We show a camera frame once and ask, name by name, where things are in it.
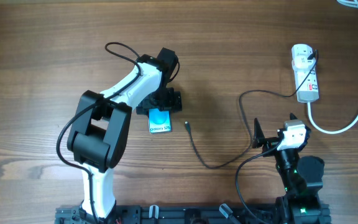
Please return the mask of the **Galaxy smartphone with cyan screen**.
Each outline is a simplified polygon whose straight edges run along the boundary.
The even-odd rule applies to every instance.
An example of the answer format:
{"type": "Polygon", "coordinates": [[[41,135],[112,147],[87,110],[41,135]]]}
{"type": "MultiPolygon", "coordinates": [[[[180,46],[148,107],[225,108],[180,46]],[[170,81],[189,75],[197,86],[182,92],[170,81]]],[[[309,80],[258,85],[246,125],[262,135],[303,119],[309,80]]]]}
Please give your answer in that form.
{"type": "Polygon", "coordinates": [[[158,108],[149,110],[149,131],[152,134],[166,133],[172,130],[169,111],[160,111],[158,108]]]}

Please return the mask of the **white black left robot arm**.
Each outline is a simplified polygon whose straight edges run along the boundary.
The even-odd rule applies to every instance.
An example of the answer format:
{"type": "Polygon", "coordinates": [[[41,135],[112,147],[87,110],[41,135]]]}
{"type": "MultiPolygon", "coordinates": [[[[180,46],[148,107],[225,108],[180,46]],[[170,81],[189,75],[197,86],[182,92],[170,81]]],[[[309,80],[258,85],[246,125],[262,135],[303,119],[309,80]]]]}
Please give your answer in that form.
{"type": "Polygon", "coordinates": [[[148,116],[151,133],[171,131],[170,114],[181,111],[182,103],[180,92],[167,85],[179,68],[175,52],[163,48],[157,57],[138,57],[130,74],[111,88],[82,94],[67,148],[83,169],[85,198],[79,211],[84,222],[112,220],[113,172],[126,148],[132,113],[148,116]]]}

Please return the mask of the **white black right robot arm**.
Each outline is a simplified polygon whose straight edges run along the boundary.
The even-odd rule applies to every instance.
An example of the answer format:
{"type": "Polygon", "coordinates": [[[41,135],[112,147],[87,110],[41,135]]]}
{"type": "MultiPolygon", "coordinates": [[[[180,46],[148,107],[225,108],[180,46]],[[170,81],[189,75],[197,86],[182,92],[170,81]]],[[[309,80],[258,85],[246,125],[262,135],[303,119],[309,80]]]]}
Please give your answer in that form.
{"type": "Polygon", "coordinates": [[[310,134],[311,129],[291,114],[276,137],[266,138],[259,120],[254,119],[252,147],[261,147],[265,157],[275,158],[285,188],[285,195],[275,201],[274,223],[331,223],[329,205],[318,196],[323,188],[324,161],[316,156],[299,156],[310,134]]]}

